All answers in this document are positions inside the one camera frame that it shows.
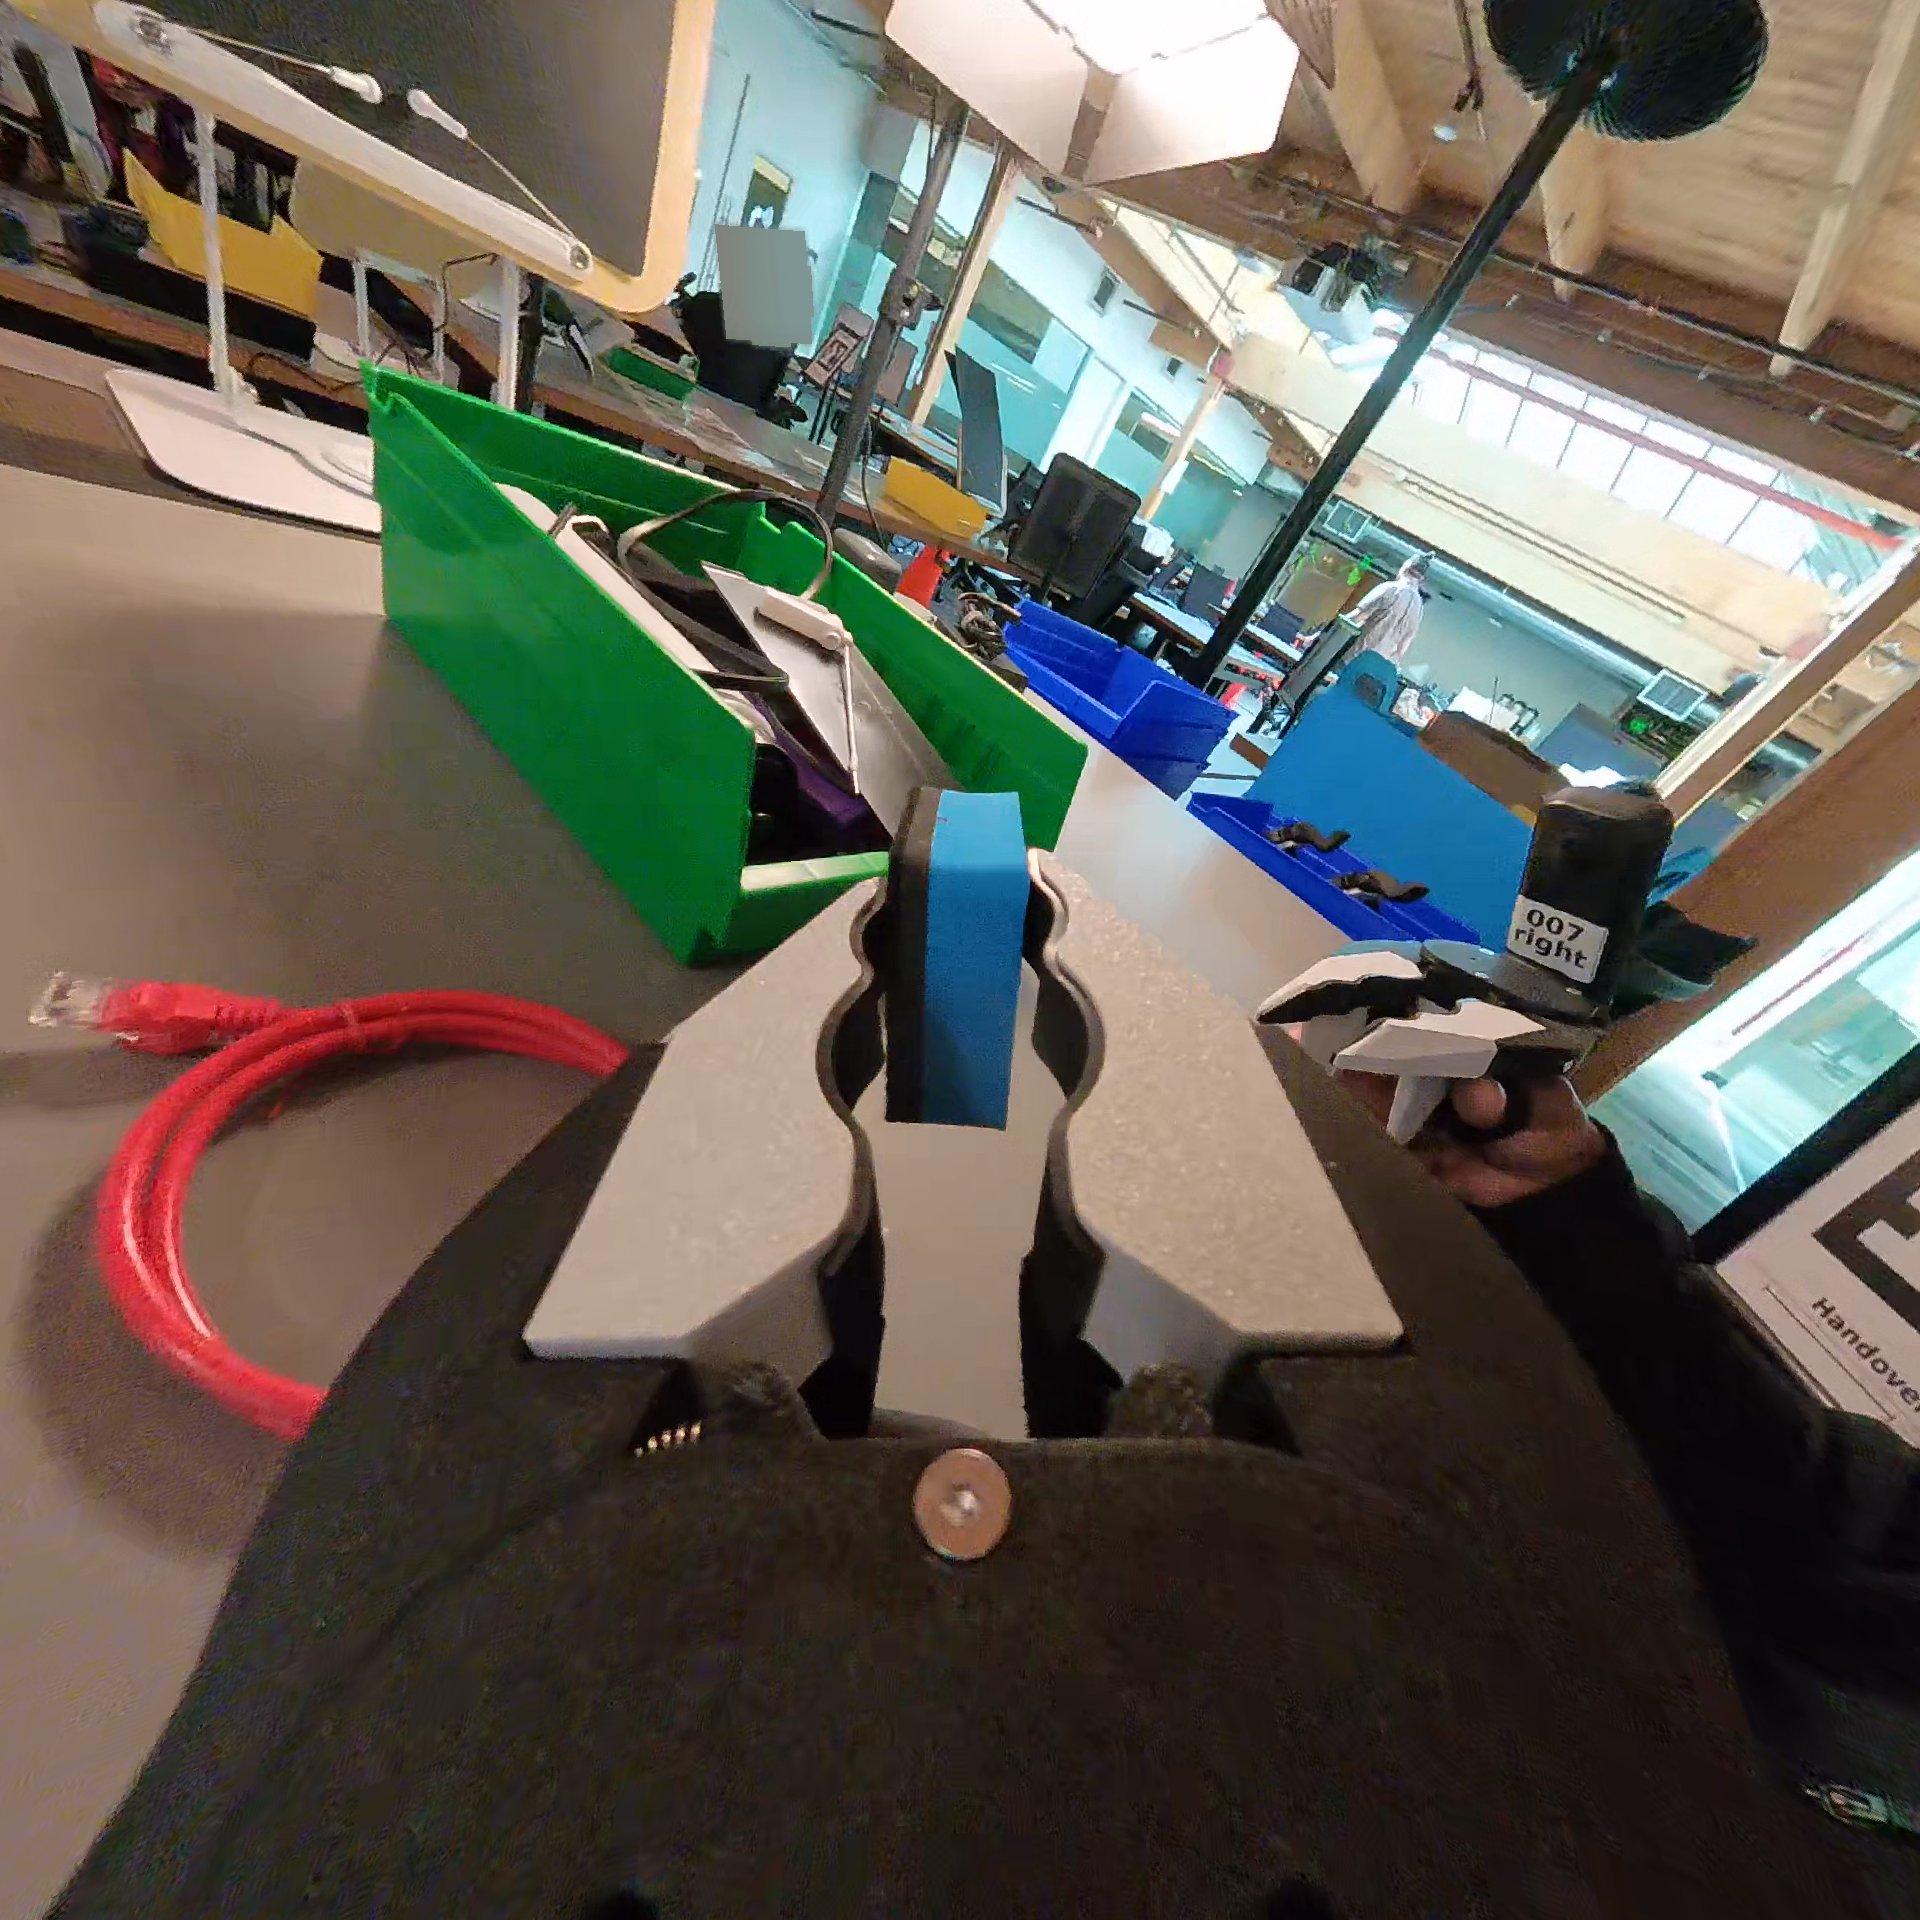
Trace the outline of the bright white light panel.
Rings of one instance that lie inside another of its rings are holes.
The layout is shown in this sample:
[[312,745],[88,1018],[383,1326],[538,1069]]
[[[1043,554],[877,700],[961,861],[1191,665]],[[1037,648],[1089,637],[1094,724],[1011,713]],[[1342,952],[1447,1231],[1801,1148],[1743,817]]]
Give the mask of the bright white light panel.
[[1083,187],[1263,154],[1300,74],[1264,2],[892,2],[882,37]]

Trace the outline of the person's right forearm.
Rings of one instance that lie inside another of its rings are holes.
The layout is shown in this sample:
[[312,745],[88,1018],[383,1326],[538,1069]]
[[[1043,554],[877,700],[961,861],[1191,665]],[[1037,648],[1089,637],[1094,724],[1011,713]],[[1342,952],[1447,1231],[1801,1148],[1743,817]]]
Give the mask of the person's right forearm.
[[1610,1138],[1476,1215],[1636,1440],[1725,1645],[1914,1709],[1914,1449],[1790,1378]]

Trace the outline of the blue panel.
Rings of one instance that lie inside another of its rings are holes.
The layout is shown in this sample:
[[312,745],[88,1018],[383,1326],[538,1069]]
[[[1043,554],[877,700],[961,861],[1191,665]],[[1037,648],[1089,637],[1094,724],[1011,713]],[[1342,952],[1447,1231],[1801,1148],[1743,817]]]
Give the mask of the blue panel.
[[1285,821],[1345,832],[1364,865],[1502,945],[1541,802],[1563,769],[1473,717],[1408,734],[1350,685],[1317,693],[1246,785]]

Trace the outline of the blue black sponge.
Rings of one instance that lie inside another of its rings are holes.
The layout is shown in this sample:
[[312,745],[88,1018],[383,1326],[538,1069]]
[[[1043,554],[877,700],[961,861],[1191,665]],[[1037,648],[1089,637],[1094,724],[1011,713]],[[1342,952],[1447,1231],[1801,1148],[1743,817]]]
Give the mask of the blue black sponge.
[[886,882],[890,1122],[1003,1131],[1029,891],[1018,796],[911,796]]

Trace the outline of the black disc-top floor stand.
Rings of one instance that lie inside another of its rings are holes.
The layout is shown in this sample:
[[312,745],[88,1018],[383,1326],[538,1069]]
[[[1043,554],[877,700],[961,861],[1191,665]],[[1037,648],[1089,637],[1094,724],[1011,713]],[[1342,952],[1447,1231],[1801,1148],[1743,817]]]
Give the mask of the black disc-top floor stand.
[[1485,2],[1481,22],[1490,54],[1537,102],[1537,123],[1320,454],[1291,511],[1238,579],[1207,645],[1181,669],[1181,678],[1199,691],[1243,637],[1263,598],[1308,537],[1339,479],[1572,132],[1584,124],[1606,139],[1663,142],[1707,129],[1739,105],[1765,54],[1764,9],[1754,2]]

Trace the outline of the green plastic bin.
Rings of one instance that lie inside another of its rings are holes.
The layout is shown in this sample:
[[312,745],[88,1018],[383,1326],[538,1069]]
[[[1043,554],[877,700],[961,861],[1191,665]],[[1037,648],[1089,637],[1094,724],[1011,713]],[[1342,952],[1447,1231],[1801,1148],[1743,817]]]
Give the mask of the green plastic bin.
[[[364,363],[364,389],[387,622],[678,962],[760,954],[886,873],[886,853],[748,850],[763,744],[547,533],[572,507],[620,535],[717,484],[422,376]],[[795,592],[822,562],[759,505],[656,552]],[[820,587],[950,782],[1016,793],[1025,845],[1054,850],[1086,744],[847,558]]]

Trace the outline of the white board stand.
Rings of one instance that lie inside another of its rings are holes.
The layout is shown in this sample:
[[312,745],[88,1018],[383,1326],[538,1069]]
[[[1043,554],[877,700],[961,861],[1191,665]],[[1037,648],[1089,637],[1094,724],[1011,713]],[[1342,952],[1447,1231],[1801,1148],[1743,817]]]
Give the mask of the white board stand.
[[[174,176],[190,179],[201,197],[208,227],[217,222],[217,213],[260,232],[269,232],[274,218],[282,218],[320,250],[322,267],[331,258],[347,261],[355,336],[346,359],[322,376],[322,394],[364,398],[364,368],[375,361],[374,274],[434,291],[431,376],[443,383],[452,353],[446,344],[449,274],[460,263],[486,263],[488,254],[474,244],[455,254],[460,240],[426,218],[442,202],[374,194],[364,181],[326,171],[312,159],[279,162],[274,148],[255,136],[236,129],[221,136],[201,113],[191,113],[190,123],[191,127],[179,139],[183,162]],[[161,154],[156,142],[123,142],[123,148],[131,148],[146,167]],[[156,174],[156,179],[169,187],[169,174]],[[143,250],[153,252],[148,227]],[[112,402],[159,474],[190,491],[257,511],[375,535],[372,443],[323,422],[298,419],[287,409],[269,409],[247,371],[243,349],[257,349],[269,361],[269,371],[307,366],[312,350],[322,346],[317,318],[301,323],[274,307],[227,297],[216,232],[208,237],[208,252],[201,280],[175,270],[174,276],[196,283],[205,300],[209,389],[199,394],[179,379],[121,371],[108,374]]]

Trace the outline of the grey light pole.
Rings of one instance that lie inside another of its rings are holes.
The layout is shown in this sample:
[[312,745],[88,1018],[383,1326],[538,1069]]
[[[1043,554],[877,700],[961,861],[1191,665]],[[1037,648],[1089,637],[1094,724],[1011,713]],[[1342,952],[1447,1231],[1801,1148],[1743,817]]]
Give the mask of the grey light pole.
[[865,432],[872,419],[876,400],[877,400],[877,383],[892,359],[898,337],[917,323],[920,313],[925,309],[926,294],[920,280],[925,246],[937,222],[937,206],[944,192],[944,181],[950,176],[950,165],[957,155],[957,148],[968,127],[968,107],[964,102],[943,93],[939,107],[943,107],[943,115],[937,119],[937,127],[929,142],[925,181],[917,192],[917,206],[907,224],[907,237],[900,242],[898,261],[892,263],[892,270],[877,301],[877,318],[866,336],[861,361],[856,366],[851,400],[841,417],[841,428],[837,432],[837,440],[834,440],[829,471],[816,496],[816,514],[829,527],[825,533],[829,545],[831,545],[834,523],[841,509],[841,498],[850,489],[851,467],[856,465],[856,458],[865,444]]

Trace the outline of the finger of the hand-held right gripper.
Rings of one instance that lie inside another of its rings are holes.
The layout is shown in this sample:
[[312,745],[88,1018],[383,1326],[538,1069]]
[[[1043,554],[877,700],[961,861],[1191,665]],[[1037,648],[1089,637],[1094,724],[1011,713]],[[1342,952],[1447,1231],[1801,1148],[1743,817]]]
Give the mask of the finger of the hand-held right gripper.
[[1356,1039],[1330,1058],[1334,1073],[1382,1079],[1395,1087],[1385,1134],[1409,1143],[1450,1099],[1455,1084],[1487,1079],[1502,1049],[1548,1043],[1548,1027],[1517,1010],[1461,1001],[1451,1010],[1421,1005],[1391,1018],[1368,1018]]
[[1417,1027],[1424,948],[1348,948],[1273,991],[1258,1027],[1293,1034],[1317,1065],[1342,1073],[1432,1071],[1432,1034]]

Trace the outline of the black sheet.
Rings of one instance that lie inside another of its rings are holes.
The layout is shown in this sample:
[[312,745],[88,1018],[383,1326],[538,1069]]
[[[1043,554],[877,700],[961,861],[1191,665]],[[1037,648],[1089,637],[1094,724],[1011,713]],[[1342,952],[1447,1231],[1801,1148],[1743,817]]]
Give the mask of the black sheet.
[[[766,587],[751,582],[742,572],[703,563],[703,575],[707,582],[718,592],[731,618],[742,627],[748,637],[753,637],[766,661],[785,676],[785,691],[790,701],[820,737],[831,763],[850,785],[847,769],[841,763],[841,688],[834,661],[822,661],[813,648],[807,648],[805,643],[795,643],[777,628],[763,628],[755,622],[755,613],[760,610],[760,592]],[[961,785],[950,775],[944,758],[931,748],[917,719],[907,713],[892,688],[856,645],[851,657],[851,693],[861,785],[861,793],[856,793],[856,797],[866,801],[872,813],[886,826],[898,826],[898,818],[904,817],[907,802],[915,797],[917,791],[956,791]]]

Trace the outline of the person's right hand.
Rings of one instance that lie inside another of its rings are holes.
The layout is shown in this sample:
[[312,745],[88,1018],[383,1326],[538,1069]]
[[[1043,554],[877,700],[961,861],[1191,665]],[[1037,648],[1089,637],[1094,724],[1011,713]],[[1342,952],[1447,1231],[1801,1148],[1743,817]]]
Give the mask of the person's right hand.
[[1417,1165],[1473,1210],[1563,1188],[1610,1153],[1563,1075],[1458,1080],[1409,1138]]

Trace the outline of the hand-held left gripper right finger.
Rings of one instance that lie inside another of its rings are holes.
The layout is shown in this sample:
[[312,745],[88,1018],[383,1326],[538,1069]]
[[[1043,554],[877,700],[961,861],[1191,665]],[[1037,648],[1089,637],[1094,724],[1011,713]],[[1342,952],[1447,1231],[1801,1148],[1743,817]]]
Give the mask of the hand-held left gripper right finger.
[[1025,1260],[1043,1339],[1115,1378],[1398,1345],[1255,1022],[1054,854],[1029,870],[1033,1053],[1061,1093]]

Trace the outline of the wooden post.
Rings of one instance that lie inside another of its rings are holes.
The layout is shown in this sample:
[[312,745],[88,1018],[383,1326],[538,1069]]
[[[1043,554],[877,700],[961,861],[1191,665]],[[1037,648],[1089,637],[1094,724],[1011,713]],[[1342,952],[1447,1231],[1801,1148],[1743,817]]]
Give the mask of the wooden post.
[[1702,926],[1754,937],[1715,984],[1619,1023],[1577,1069],[1595,1099],[1715,1009],[1786,958],[1916,847],[1916,688],[1910,685],[1749,821],[1678,891]]

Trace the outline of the dark tilted panel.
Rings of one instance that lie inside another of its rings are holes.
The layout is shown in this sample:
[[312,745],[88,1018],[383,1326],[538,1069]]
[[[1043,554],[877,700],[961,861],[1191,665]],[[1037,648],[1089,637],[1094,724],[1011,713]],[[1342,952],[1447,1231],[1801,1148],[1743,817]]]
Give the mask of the dark tilted panel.
[[1008,481],[996,376],[961,349],[950,349],[944,361],[957,400],[954,484],[993,518],[1000,518]]

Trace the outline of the black monitor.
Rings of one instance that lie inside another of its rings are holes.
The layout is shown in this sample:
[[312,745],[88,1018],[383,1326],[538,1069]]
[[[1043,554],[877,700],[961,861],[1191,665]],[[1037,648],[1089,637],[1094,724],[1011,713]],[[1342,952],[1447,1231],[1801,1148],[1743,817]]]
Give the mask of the black monitor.
[[1076,454],[1054,453],[1008,545],[1029,598],[1089,595],[1130,537],[1139,507],[1138,491]]

